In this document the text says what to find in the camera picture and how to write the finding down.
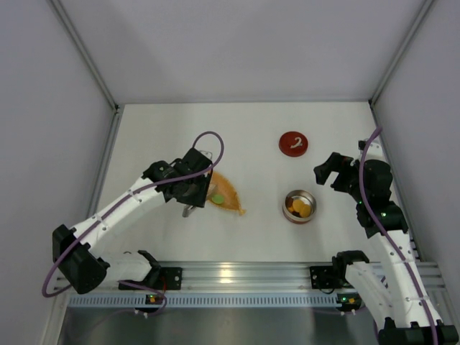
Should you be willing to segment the green macaron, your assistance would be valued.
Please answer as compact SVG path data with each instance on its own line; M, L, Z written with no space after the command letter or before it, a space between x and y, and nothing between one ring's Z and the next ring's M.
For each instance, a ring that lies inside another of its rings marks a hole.
M221 205L224 203L225 199L222 195L220 194L214 194L212 197L211 197L211 201L217 205Z

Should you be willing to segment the red round lid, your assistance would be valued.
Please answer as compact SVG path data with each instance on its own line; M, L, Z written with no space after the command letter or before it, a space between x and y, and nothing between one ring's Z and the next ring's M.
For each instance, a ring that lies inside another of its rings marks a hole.
M288 157L301 157L308 150L309 141L307 137L295 131L285 132L279 139L280 151Z

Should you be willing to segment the tan round sandwich cookie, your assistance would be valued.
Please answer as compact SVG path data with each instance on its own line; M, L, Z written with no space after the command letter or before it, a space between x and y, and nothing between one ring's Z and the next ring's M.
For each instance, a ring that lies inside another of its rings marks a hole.
M304 202L302 202L300 199L294 199L292 202L292 210L293 212L300 213L304 207Z

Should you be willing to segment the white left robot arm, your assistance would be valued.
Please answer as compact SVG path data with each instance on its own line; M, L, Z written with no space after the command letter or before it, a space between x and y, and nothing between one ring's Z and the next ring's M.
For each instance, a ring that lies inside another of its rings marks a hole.
M111 254L109 241L168 201L204 207L211 166L210 154L194 147L172 163L154 162L107 207L71 228L57 227L52 233L52 259L70 286L79 294L112 283L121 290L159 288L161 266L147 250Z

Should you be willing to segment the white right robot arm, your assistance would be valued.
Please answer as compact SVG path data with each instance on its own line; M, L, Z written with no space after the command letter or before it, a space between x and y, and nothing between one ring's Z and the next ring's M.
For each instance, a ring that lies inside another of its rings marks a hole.
M405 217L390 199L390 166L334 152L313 171L319 185L332 172L338 174L331 187L356 201L356 217L382 265L384 277L379 279L361 251L339 252L332 259L339 282L352 286L371 313L378 343L457 344L459 333L433 306L415 262Z

